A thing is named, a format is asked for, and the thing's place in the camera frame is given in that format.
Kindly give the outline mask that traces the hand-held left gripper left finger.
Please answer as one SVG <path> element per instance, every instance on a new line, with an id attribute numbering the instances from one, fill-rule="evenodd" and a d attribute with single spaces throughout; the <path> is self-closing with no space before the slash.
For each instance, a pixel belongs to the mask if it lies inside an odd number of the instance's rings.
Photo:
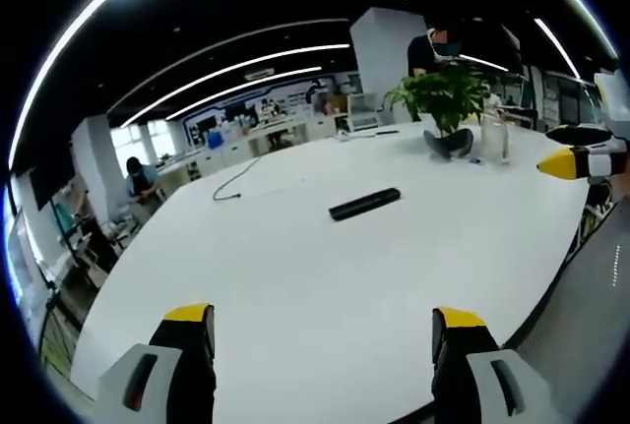
<path id="1" fill-rule="evenodd" d="M 147 344 L 125 352 L 99 379 L 97 423 L 211 423 L 217 377 L 215 308 L 168 312 Z"/>

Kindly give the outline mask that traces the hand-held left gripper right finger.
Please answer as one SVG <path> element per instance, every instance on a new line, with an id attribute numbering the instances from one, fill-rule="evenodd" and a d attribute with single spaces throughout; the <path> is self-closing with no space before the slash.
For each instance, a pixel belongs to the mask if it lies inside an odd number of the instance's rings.
<path id="1" fill-rule="evenodd" d="M 472 312 L 432 311 L 431 392 L 437 423 L 564 423 L 550 386 L 515 350 L 501 348 Z"/>

